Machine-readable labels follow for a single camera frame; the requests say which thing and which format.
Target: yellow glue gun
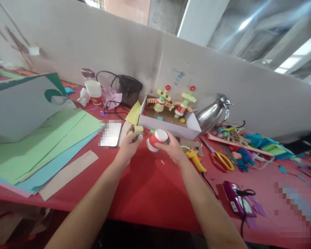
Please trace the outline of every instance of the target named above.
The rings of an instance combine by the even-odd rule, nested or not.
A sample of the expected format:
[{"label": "yellow glue gun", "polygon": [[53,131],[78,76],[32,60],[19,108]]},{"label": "yellow glue gun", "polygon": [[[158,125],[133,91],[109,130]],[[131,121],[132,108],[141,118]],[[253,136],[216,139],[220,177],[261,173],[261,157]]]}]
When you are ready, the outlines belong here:
[{"label": "yellow glue gun", "polygon": [[194,164],[196,165],[200,173],[206,172],[206,168],[204,168],[203,165],[200,163],[197,153],[193,149],[190,149],[189,151],[187,151],[186,155],[188,159],[192,159],[192,161],[194,162]]}]

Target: white partition wall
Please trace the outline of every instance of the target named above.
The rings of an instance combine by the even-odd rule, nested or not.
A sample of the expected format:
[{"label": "white partition wall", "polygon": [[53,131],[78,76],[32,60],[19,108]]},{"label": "white partition wall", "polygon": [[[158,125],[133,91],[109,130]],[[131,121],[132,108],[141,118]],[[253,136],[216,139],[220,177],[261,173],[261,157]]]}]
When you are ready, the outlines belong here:
[{"label": "white partition wall", "polygon": [[[182,92],[195,85],[197,102],[192,106],[197,112],[223,93],[234,103],[229,121],[246,120],[247,131],[275,137],[311,130],[311,85],[79,1],[0,2],[28,42],[41,48],[41,55],[32,57],[37,73],[58,72],[61,79],[77,84],[83,84],[83,67],[127,74],[143,83],[141,101],[166,84],[172,86],[172,98],[181,101]],[[8,37],[7,42],[0,36],[0,59],[25,66],[10,47],[5,25],[27,46],[0,10],[0,27]],[[185,76],[177,80],[182,71]]]}]

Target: white box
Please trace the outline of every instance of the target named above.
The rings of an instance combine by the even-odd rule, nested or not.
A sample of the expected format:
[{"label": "white box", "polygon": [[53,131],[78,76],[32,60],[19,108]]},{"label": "white box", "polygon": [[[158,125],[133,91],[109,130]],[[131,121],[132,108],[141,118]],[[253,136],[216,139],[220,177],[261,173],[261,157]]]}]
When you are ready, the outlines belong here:
[{"label": "white box", "polygon": [[175,137],[183,137],[189,140],[194,140],[201,133],[201,129],[197,122],[196,116],[194,115],[193,112],[186,111],[187,113],[185,114],[184,119],[186,120],[187,127],[183,127],[180,125],[176,125],[173,123],[165,122],[149,116],[142,115],[147,103],[147,98],[154,98],[154,97],[152,96],[145,97],[142,103],[141,112],[139,114],[138,126],[143,126],[145,129],[148,130],[162,129],[171,132]]}]

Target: scissors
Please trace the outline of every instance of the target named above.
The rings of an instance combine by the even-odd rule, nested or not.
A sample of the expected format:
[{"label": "scissors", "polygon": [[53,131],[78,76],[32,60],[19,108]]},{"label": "scissors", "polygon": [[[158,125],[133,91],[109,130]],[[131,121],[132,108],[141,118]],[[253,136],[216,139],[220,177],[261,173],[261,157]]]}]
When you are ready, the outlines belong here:
[{"label": "scissors", "polygon": [[221,154],[220,152],[215,151],[206,141],[205,139],[201,138],[203,142],[206,144],[206,146],[211,151],[211,160],[214,163],[214,165],[222,172],[228,172],[233,171],[234,166],[232,162],[226,157],[225,155]]}]

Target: table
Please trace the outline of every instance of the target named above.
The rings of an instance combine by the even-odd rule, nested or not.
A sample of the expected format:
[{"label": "table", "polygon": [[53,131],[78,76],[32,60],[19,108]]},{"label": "table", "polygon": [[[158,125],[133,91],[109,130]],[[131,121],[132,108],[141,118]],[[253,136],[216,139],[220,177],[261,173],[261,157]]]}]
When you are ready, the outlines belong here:
[{"label": "table", "polygon": [[[73,101],[78,97],[79,91],[70,95]],[[115,114],[110,114],[108,118],[100,117],[102,108],[95,111],[85,110],[98,119],[118,119]],[[220,144],[212,141],[209,141],[209,144],[215,150],[224,153]],[[2,187],[0,187],[0,199],[71,211],[113,161],[118,148],[99,147],[96,137],[72,161],[89,150],[97,154],[99,159],[46,202],[39,194],[24,198]],[[283,195],[276,192],[275,188],[277,183],[287,183],[289,187],[297,188],[297,193],[302,193],[303,197],[307,199],[307,203],[311,204],[311,184],[306,184],[296,176],[281,174],[278,170],[279,166],[273,163],[263,170],[250,169],[249,172],[243,173],[236,168],[233,172],[222,173],[211,163],[208,149],[203,147],[203,150],[205,157],[202,158],[202,164],[207,169],[205,177],[214,187],[219,201],[238,230],[241,220],[233,213],[224,195],[222,187],[224,180],[236,183],[243,189],[253,189],[256,192],[255,198],[267,212],[266,217],[257,216],[258,229],[249,229],[246,224],[244,225],[245,241],[291,249],[311,247],[311,234],[307,232],[311,231],[311,228],[293,209],[293,206],[286,203]],[[309,177],[304,174],[300,175],[311,182]],[[150,152],[145,142],[132,157],[130,165],[122,175],[108,218],[169,229],[201,232],[178,167],[163,151]]]}]

